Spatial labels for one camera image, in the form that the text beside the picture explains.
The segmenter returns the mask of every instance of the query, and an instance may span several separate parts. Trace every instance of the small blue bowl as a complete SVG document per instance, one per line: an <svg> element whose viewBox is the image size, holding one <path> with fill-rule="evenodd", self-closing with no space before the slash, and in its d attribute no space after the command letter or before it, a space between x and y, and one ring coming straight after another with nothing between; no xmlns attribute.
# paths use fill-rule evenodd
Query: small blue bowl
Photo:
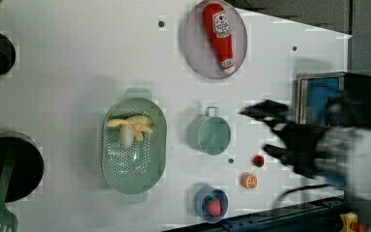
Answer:
<svg viewBox="0 0 371 232"><path fill-rule="evenodd" d="M219 216L213 217L206 210L207 201L210 199L218 199L221 206ZM207 223L217 223L227 213L228 209L228 197L221 189L205 186L201 188L195 196L195 211L197 215L204 219Z"/></svg>

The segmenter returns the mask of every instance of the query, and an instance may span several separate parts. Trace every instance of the ketchup label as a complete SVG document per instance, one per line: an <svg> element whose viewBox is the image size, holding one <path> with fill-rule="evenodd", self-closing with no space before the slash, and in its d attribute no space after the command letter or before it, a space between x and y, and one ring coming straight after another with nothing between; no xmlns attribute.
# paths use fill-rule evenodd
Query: ketchup label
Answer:
<svg viewBox="0 0 371 232"><path fill-rule="evenodd" d="M217 37L225 38L231 34L230 24L228 24L224 11L213 15L213 25Z"/></svg>
<svg viewBox="0 0 371 232"><path fill-rule="evenodd" d="M226 69L234 65L233 59L226 59L223 62L220 62L222 68Z"/></svg>

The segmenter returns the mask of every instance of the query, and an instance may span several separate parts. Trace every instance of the red ketchup bottle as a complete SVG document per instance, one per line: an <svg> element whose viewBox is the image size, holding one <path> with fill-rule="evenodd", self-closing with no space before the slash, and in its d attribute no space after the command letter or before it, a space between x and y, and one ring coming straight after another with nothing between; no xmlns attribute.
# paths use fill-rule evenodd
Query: red ketchup bottle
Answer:
<svg viewBox="0 0 371 232"><path fill-rule="evenodd" d="M213 45L221 68L226 73L235 70L232 37L227 15L220 4L212 3L203 11L207 35Z"/></svg>

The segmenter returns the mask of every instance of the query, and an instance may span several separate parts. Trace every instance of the green cup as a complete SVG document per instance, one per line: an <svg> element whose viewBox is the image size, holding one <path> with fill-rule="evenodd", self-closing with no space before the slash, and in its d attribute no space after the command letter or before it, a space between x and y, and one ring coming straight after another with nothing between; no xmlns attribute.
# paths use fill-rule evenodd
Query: green cup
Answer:
<svg viewBox="0 0 371 232"><path fill-rule="evenodd" d="M227 149L231 141L231 129L224 119L218 117L217 107L207 107L206 115L196 118L191 123L188 141L192 148L212 156L219 155Z"/></svg>

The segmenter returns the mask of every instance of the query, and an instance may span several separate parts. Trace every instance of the small red ball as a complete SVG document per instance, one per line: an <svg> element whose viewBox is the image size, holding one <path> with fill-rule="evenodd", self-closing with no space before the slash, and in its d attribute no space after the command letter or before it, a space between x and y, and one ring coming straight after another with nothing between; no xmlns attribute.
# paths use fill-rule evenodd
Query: small red ball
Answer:
<svg viewBox="0 0 371 232"><path fill-rule="evenodd" d="M262 167L264 166L264 158L262 156L255 156L253 163L255 166Z"/></svg>

